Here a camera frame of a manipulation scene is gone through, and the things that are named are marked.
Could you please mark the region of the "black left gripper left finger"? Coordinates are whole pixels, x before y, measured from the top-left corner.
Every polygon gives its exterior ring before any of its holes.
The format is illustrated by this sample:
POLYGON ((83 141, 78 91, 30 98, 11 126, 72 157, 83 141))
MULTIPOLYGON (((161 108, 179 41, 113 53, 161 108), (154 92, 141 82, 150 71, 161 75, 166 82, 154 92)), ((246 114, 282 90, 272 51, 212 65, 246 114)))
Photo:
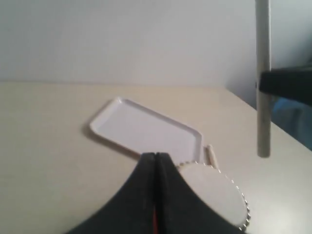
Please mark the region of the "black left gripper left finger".
POLYGON ((69 234, 152 234, 154 232, 155 154, 141 155, 118 192, 69 234))

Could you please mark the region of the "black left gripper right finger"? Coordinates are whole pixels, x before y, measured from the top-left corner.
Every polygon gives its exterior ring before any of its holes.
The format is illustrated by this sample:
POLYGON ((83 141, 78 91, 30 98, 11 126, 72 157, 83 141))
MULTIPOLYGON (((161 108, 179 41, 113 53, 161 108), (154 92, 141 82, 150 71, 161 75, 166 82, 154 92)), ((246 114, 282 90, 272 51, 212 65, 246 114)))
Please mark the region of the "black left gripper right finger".
POLYGON ((159 234, 239 234, 182 178, 167 153, 155 155, 155 213, 159 234))

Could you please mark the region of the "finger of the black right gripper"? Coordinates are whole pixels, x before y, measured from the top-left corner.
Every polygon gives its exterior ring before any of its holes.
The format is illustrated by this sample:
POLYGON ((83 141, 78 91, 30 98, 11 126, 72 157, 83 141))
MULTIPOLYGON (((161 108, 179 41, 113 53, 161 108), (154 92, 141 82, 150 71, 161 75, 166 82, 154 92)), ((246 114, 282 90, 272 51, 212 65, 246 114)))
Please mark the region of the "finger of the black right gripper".
POLYGON ((312 66, 272 69, 260 75, 259 90, 265 94, 312 104, 312 66))

